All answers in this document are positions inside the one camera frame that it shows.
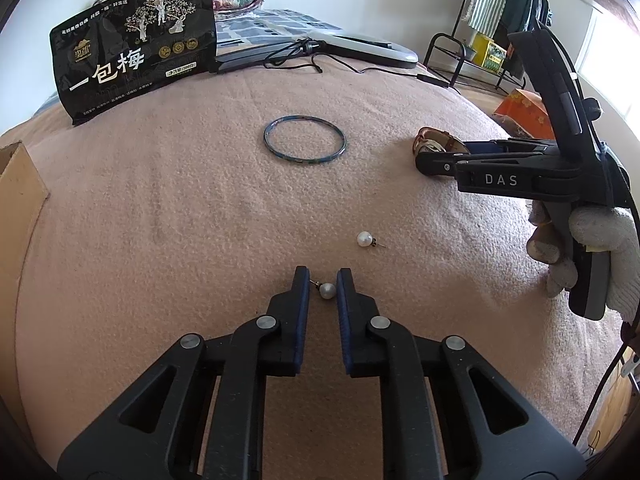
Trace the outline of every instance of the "glove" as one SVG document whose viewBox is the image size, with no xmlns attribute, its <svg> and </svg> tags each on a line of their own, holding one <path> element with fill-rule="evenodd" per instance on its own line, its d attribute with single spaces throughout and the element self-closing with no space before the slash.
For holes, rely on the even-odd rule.
<svg viewBox="0 0 640 480">
<path fill-rule="evenodd" d="M 549 264 L 546 292 L 553 298 L 575 285 L 578 272 L 574 263 L 562 254 L 564 243 L 542 202 L 533 202 L 529 222 L 536 226 L 536 231 L 527 242 L 527 253 Z M 629 329 L 640 301 L 640 247 L 632 216 L 622 208 L 578 207 L 569 216 L 569 230 L 579 244 L 611 252 L 607 307 L 620 313 L 624 322 L 621 337 L 629 341 L 634 336 Z M 637 344 L 638 348 L 636 345 L 633 348 L 639 352 L 640 336 Z"/>
</svg>

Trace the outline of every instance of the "bangle bracelet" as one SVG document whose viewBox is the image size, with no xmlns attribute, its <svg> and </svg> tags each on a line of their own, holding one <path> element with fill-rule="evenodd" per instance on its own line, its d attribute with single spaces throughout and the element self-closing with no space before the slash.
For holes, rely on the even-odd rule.
<svg viewBox="0 0 640 480">
<path fill-rule="evenodd" d="M 338 135 L 338 137 L 340 137 L 340 140 L 342 140 L 342 145 L 340 146 L 337 152 L 332 153 L 331 155 L 321 156 L 319 158 L 300 158 L 298 156 L 281 153 L 278 150 L 276 150 L 273 147 L 273 145 L 270 143 L 269 136 L 271 135 L 273 129 L 278 124 L 284 123 L 286 121 L 312 121 L 315 123 L 324 124 L 325 126 L 328 126 L 329 128 L 331 128 Z M 331 160 L 335 160 L 336 158 L 341 156 L 344 153 L 344 150 L 347 149 L 347 139 L 340 128 L 338 128 L 334 124 L 331 124 L 329 121 L 325 121 L 324 119 L 320 119 L 318 117 L 313 117 L 308 115 L 288 115 L 286 117 L 280 117 L 279 119 L 276 119 L 275 121 L 271 122 L 264 129 L 264 143 L 267 145 L 267 148 L 271 153 L 273 153 L 273 155 L 279 156 L 280 158 L 283 158 L 284 160 L 288 160 L 289 162 L 296 162 L 298 164 L 322 164 L 323 162 L 330 162 Z"/>
</svg>

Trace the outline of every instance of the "metal rack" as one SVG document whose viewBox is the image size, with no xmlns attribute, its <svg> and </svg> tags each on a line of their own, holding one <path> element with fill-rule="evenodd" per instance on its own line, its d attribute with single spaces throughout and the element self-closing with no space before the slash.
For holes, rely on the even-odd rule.
<svg viewBox="0 0 640 480">
<path fill-rule="evenodd" d="M 502 83 L 504 81 L 512 83 L 514 85 L 516 85 L 518 88 L 524 89 L 524 87 L 527 84 L 527 80 L 526 78 L 522 78 L 522 81 L 519 79 L 514 78 L 513 76 L 507 74 L 507 71 L 505 69 L 501 69 L 500 72 L 495 73 L 492 72 L 491 70 L 488 70 L 482 66 L 478 66 L 474 63 L 472 63 L 471 61 L 469 61 L 466 57 L 466 46 L 464 43 L 462 43 L 462 41 L 460 41 L 458 38 L 456 38 L 456 32 L 458 31 L 458 26 L 460 25 L 460 19 L 462 18 L 462 12 L 465 8 L 465 2 L 466 0 L 462 0 L 462 3 L 460 4 L 460 10 L 458 11 L 458 17 L 456 18 L 456 23 L 453 26 L 453 30 L 451 31 L 451 34 L 447 34 L 446 32 L 439 32 L 437 34 L 435 34 L 432 38 L 431 38 L 431 43 L 429 44 L 429 49 L 427 50 L 427 55 L 424 57 L 424 61 L 422 62 L 422 64 L 427 67 L 431 72 L 436 73 L 437 75 L 439 75 L 441 78 L 445 79 L 446 81 L 449 82 L 449 86 L 455 86 L 456 83 L 464 85 L 464 86 L 470 86 L 472 88 L 478 88 L 481 90 L 487 90 L 488 87 L 491 88 L 491 84 L 487 83 L 486 81 L 482 80 L 482 79 L 478 79 L 469 75 L 465 75 L 465 74 L 461 74 L 461 70 L 463 69 L 463 67 L 468 64 L 471 65 L 475 68 L 477 68 L 478 70 L 481 70 L 482 72 L 485 72 L 487 74 L 496 76 L 498 78 L 498 82 L 496 83 L 496 85 L 493 87 L 493 89 L 495 89 L 496 93 L 498 94 L 503 94 L 503 95 L 508 95 L 509 92 L 507 92 L 504 88 L 502 88 Z M 437 46 L 436 45 L 436 41 L 438 41 L 440 38 L 446 38 L 450 41 L 452 41 L 453 43 L 457 44 L 458 46 L 458 52 L 456 53 L 453 50 L 449 50 L 447 48 L 443 48 L 441 46 Z M 440 69 L 440 68 L 434 68 L 433 66 L 429 66 L 429 61 L 431 59 L 431 55 L 433 54 L 433 51 L 437 50 L 443 54 L 446 54 L 446 56 L 449 56 L 453 59 L 458 60 L 458 64 L 456 65 L 456 69 L 454 72 L 448 72 L 446 70 Z M 482 86 L 477 85 L 477 84 L 473 84 L 473 83 L 469 83 L 469 82 L 465 82 L 463 80 L 458 80 L 460 77 L 463 77 L 464 79 L 468 79 L 471 81 L 475 81 L 478 83 L 483 83 Z"/>
</svg>

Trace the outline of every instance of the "tree illustration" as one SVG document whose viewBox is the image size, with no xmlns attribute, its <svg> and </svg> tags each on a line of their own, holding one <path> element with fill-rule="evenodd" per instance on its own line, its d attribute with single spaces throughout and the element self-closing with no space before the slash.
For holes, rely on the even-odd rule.
<svg viewBox="0 0 640 480">
<path fill-rule="evenodd" d="M 138 31 L 140 41 L 146 41 L 146 26 L 151 23 L 156 14 L 148 7 L 138 7 L 132 16 L 125 21 L 125 26 L 129 32 Z"/>
<path fill-rule="evenodd" d="M 171 20 L 175 20 L 175 24 L 169 29 L 169 33 L 182 32 L 187 14 L 191 14 L 195 12 L 195 10 L 195 5 L 187 2 L 187 0 L 174 0 L 168 3 L 166 6 L 166 16 Z"/>
<path fill-rule="evenodd" d="M 158 12 L 158 25 L 166 21 L 166 6 L 174 0 L 145 0 L 145 5 Z"/>
</svg>

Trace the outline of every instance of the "yellow box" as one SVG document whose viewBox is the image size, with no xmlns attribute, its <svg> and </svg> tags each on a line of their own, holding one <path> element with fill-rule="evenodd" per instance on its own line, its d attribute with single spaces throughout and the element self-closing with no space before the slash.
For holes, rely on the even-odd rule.
<svg viewBox="0 0 640 480">
<path fill-rule="evenodd" d="M 471 47 L 476 51 L 476 55 L 472 59 L 473 64 L 498 73 L 507 57 L 506 50 L 495 44 L 491 38 L 479 32 L 476 34 Z"/>
</svg>

